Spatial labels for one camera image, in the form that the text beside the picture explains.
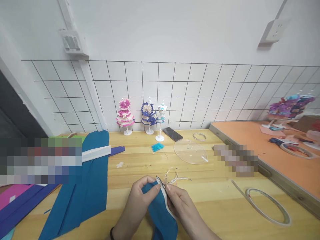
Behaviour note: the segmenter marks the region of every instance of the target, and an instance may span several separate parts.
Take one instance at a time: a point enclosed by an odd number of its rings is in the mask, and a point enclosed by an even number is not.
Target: plastic lid
[[[177,141],[174,144],[174,152],[187,163],[202,164],[208,161],[206,151],[200,145],[188,139]]]

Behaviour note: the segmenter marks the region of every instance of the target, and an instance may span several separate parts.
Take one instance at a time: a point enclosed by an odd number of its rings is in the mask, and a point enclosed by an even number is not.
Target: teal cloth
[[[109,145],[109,132],[89,133],[82,144],[82,151]],[[108,192],[108,156],[82,164],[82,183],[63,184],[50,211],[39,240],[57,238],[81,222],[106,210]]]
[[[7,235],[5,235],[3,238],[1,238],[1,240],[11,240],[15,229],[16,228],[13,228]]]
[[[148,192],[158,182],[147,183],[142,192]],[[171,216],[166,207],[166,202],[160,190],[156,198],[148,207],[150,216],[155,225],[153,240],[176,240],[178,235],[177,221]]]

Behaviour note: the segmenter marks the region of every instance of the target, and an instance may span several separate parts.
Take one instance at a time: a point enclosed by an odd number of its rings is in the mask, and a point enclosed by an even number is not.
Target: orange table
[[[259,158],[259,171],[270,178],[295,200],[320,218],[320,158],[293,156],[269,139],[275,136],[261,132],[268,122],[213,122],[210,129],[223,141],[247,145]],[[286,135],[305,135],[297,130],[284,130]],[[320,156],[320,151],[299,142],[299,146]]]

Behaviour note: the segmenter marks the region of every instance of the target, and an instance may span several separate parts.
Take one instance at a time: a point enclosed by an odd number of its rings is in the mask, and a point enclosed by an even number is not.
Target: pixelated blur
[[[81,183],[82,138],[0,138],[0,184]]]
[[[214,145],[214,155],[221,156],[221,161],[237,177],[253,177],[258,171],[258,157],[253,151],[247,151],[246,145]]]

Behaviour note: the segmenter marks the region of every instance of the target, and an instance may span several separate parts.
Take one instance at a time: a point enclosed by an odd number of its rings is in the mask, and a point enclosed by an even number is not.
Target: black phone
[[[167,134],[175,142],[180,140],[180,139],[183,139],[183,137],[179,133],[174,131],[172,128],[167,127],[167,128],[164,128],[162,131],[165,134]]]

